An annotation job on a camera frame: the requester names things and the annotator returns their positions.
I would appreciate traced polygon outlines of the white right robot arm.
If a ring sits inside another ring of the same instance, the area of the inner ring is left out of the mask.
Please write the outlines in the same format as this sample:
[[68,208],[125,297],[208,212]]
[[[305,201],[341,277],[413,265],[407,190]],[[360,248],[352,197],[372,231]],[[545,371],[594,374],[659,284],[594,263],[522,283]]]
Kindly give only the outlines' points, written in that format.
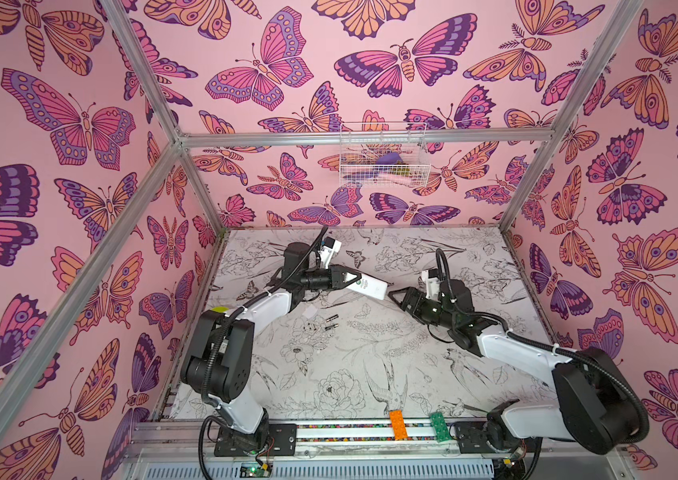
[[650,431],[646,407],[612,358],[597,347],[571,350],[515,333],[501,316],[479,311],[472,293],[452,279],[447,257],[422,273],[425,287],[389,292],[389,299],[425,327],[443,327],[449,340],[478,358],[501,362],[549,387],[553,399],[524,403],[510,399],[490,410],[481,432],[482,448],[511,452],[526,440],[573,442],[605,455],[638,443]]

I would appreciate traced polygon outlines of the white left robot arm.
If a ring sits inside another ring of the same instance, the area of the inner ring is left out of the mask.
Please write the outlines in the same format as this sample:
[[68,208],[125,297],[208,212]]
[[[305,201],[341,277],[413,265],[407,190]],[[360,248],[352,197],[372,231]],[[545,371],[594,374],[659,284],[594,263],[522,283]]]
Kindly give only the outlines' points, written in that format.
[[214,424],[236,449],[252,455],[260,468],[265,466],[260,456],[275,445],[269,413],[249,388],[257,330],[291,313],[308,292],[342,290],[362,278],[355,269],[332,266],[323,259],[323,251],[338,245],[326,237],[327,231],[322,228],[309,244],[290,243],[283,253],[282,267],[253,298],[225,312],[208,309],[197,320],[180,380],[214,409],[203,419],[198,438],[198,463],[205,479],[212,477],[205,443]]

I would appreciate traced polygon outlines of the white battery cover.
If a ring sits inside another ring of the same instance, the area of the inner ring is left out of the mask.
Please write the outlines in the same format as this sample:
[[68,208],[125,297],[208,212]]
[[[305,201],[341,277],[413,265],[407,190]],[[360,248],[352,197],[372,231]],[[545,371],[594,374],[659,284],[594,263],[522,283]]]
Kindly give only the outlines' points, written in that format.
[[317,313],[318,313],[318,309],[317,309],[315,306],[313,306],[313,305],[309,305],[309,306],[304,310],[303,316],[304,316],[305,318],[310,319],[310,318],[313,318]]

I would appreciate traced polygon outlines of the small white remote control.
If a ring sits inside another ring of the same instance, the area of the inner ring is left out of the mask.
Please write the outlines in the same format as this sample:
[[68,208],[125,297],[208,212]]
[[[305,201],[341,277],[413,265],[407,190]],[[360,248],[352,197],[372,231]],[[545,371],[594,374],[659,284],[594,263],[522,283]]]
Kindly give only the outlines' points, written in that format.
[[363,290],[353,292],[360,293],[376,300],[384,300],[386,298],[389,286],[387,282],[365,275],[363,275],[362,280]]

